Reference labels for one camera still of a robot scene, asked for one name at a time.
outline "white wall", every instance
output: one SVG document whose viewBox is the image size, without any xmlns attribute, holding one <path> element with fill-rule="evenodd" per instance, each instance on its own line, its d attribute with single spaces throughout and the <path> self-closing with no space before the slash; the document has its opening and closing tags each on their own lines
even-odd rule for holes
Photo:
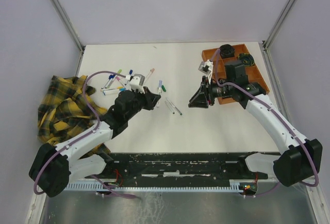
<svg viewBox="0 0 330 224">
<path fill-rule="evenodd" d="M 78 50 L 50 0 L 0 0 L 0 222 L 21 224 L 28 171 L 41 143 L 37 114 L 50 79 L 74 75 Z"/>
<path fill-rule="evenodd" d="M 321 186 L 330 206 L 330 0 L 298 0 L 271 47 L 296 127 L 323 145 Z"/>
<path fill-rule="evenodd" d="M 83 44 L 261 41 L 287 0 L 60 0 Z"/>
</svg>

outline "white marker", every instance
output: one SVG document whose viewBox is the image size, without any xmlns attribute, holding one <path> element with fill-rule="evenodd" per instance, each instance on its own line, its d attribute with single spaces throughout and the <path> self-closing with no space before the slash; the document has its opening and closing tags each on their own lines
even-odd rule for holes
<svg viewBox="0 0 330 224">
<path fill-rule="evenodd" d="M 171 106 L 182 116 L 182 112 L 166 97 L 166 100 L 171 104 Z"/>
<path fill-rule="evenodd" d="M 104 95 L 119 94 L 121 91 L 125 91 L 125 90 L 126 90 L 125 88 L 105 90 L 105 91 L 103 91 L 103 94 Z"/>
<path fill-rule="evenodd" d="M 158 84 L 158 94 L 160 95 L 161 94 L 161 86 L 162 86 L 163 82 L 162 80 L 159 80 L 159 84 Z M 156 107 L 159 107 L 160 103 L 159 101 L 157 102 L 156 104 Z"/>
<path fill-rule="evenodd" d="M 175 111 L 174 111 L 172 105 L 171 105 L 170 103 L 168 103 L 166 100 L 165 100 L 165 104 L 166 104 L 167 107 L 170 109 L 170 111 L 171 111 L 173 114 L 175 114 Z"/>
<path fill-rule="evenodd" d="M 126 87 L 125 84 L 122 82 L 122 80 L 116 76 L 115 79 L 120 83 L 121 86 Z"/>
<path fill-rule="evenodd" d="M 152 75 L 152 73 L 155 71 L 155 69 L 154 68 L 152 68 L 151 70 L 150 70 L 150 72 L 149 72 L 149 74 L 146 76 L 146 78 L 145 78 L 145 80 L 144 80 L 144 83 L 143 84 L 145 84 L 146 83 L 146 81 L 148 81 L 149 80 L 149 78 L 151 77 L 151 75 Z"/>
</svg>

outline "metal frame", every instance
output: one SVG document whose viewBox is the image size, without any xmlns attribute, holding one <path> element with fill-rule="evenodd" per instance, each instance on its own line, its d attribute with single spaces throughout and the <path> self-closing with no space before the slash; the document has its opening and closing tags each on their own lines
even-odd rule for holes
<svg viewBox="0 0 330 224">
<path fill-rule="evenodd" d="M 281 114 L 290 122 L 290 115 L 284 100 L 284 96 L 282 94 L 281 85 L 279 83 L 270 52 L 268 49 L 265 49 L 262 44 L 260 44 L 260 50 L 262 53 L 263 61 L 265 62 L 270 83 L 272 85 L 277 108 Z"/>
<path fill-rule="evenodd" d="M 297 0 L 288 0 L 286 5 L 284 6 L 283 10 L 281 11 L 279 17 L 277 18 L 273 28 L 270 31 L 268 38 L 264 41 L 262 45 L 260 45 L 260 49 L 265 61 L 266 69 L 270 77 L 270 81 L 272 84 L 272 88 L 274 91 L 274 95 L 276 98 L 276 102 L 278 105 L 278 109 L 281 111 L 282 115 L 287 119 L 290 120 L 290 116 L 287 110 L 287 106 L 281 91 L 281 85 L 279 80 L 276 76 L 276 72 L 273 66 L 271 54 L 269 52 L 269 48 L 274 42 L 278 32 L 280 31 L 285 19 L 287 18 L 289 12 L 291 11 L 292 7 L 294 6 Z M 70 33 L 72 39 L 74 40 L 77 48 L 80 50 L 79 54 L 79 62 L 77 64 L 76 75 L 79 72 L 79 68 L 81 65 L 81 61 L 84 55 L 84 45 L 81 43 L 79 36 L 74 29 L 66 11 L 62 7 L 59 0 L 51 0 L 55 10 L 57 11 L 58 15 L 60 16 L 61 20 L 63 21 L 66 29 Z M 315 212 L 316 218 L 318 223 L 330 223 L 330 213 L 329 209 L 327 208 L 326 201 L 324 199 L 324 195 L 322 193 L 321 188 L 318 186 L 317 188 L 307 188 L 309 198 L 311 201 L 311 205 Z M 30 223 L 38 223 L 41 217 L 42 209 L 44 207 L 44 203 L 46 200 L 46 195 L 33 195 L 31 199 L 31 204 L 29 207 L 29 211 L 27 214 L 27 218 L 25 220 L 26 224 Z"/>
<path fill-rule="evenodd" d="M 60 16 L 61 20 L 64 23 L 64 26 L 67 28 L 69 34 L 71 35 L 72 39 L 74 40 L 76 46 L 78 47 L 78 49 L 80 51 L 84 51 L 84 46 L 81 43 L 79 36 L 77 34 L 77 32 L 75 31 L 75 29 L 73 28 L 73 25 L 66 13 L 66 11 L 64 10 L 64 8 L 62 7 L 61 3 L 59 0 L 51 0 L 56 12 L 58 13 L 58 15 Z"/>
<path fill-rule="evenodd" d="M 263 43 L 263 46 L 267 50 L 275 40 L 276 35 L 278 34 L 279 30 L 281 29 L 284 20 L 288 16 L 289 12 L 291 11 L 293 5 L 297 0 L 288 0 L 286 5 L 284 6 L 283 10 L 281 11 L 279 17 L 277 18 L 275 25 L 273 26 L 272 30 L 269 33 L 268 38 Z"/>
</svg>

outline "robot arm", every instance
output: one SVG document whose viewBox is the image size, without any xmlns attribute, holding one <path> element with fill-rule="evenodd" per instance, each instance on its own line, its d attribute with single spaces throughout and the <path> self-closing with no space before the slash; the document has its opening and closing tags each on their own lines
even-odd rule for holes
<svg viewBox="0 0 330 224">
<path fill-rule="evenodd" d="M 129 76 L 131 91 L 120 92 L 114 105 L 101 117 L 97 130 L 96 123 L 83 133 L 57 144 L 55 147 L 44 144 L 40 147 L 29 171 L 29 176 L 35 181 L 41 168 L 51 156 L 59 153 L 42 173 L 38 185 L 49 197 L 61 193 L 68 183 L 89 175 L 100 174 L 112 158 L 100 151 L 88 158 L 80 159 L 94 147 L 115 138 L 128 127 L 128 121 L 142 109 L 152 110 L 160 95 L 153 94 L 143 86 L 144 77 L 135 74 Z M 79 142 L 69 146 L 74 140 Z"/>
<path fill-rule="evenodd" d="M 200 65 L 199 69 L 209 77 L 210 62 L 205 62 L 205 66 Z M 219 79 L 223 87 L 219 87 L 216 82 L 203 76 L 199 90 L 190 99 L 189 107 L 208 108 L 214 105 L 215 98 L 232 97 L 241 106 L 251 113 L 267 130 L 268 134 L 276 143 L 280 156 L 271 156 L 261 153 L 248 153 L 243 161 L 246 169 L 254 172 L 261 172 L 268 175 L 276 175 L 278 180 L 285 186 L 291 186 L 313 175 L 309 160 L 303 151 L 302 146 L 297 142 L 298 138 L 307 148 L 317 172 L 320 170 L 322 145 L 314 139 L 308 140 L 306 136 L 298 132 L 281 114 L 278 112 L 265 90 L 256 82 L 249 83 L 245 73 L 245 66 L 240 61 L 232 61 L 225 64 L 227 79 Z M 265 102 L 271 108 L 265 107 L 255 99 L 250 98 L 232 84 L 243 88 L 251 95 Z M 271 109 L 276 110 L 276 114 L 283 120 L 281 122 Z M 292 137 L 289 129 L 293 130 L 295 137 Z"/>
</svg>

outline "plaid shirt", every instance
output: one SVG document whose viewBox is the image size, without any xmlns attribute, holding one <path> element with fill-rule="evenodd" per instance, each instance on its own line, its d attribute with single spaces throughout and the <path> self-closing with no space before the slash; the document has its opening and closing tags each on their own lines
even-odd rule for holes
<svg viewBox="0 0 330 224">
<path fill-rule="evenodd" d="M 86 105 L 83 97 L 83 86 L 87 76 L 61 78 L 53 76 L 47 94 L 38 108 L 38 138 L 55 146 L 67 141 L 93 125 L 95 115 Z M 88 102 L 99 115 L 108 110 L 97 106 L 89 97 L 95 88 L 86 87 Z M 95 153 L 95 147 L 89 155 Z"/>
</svg>

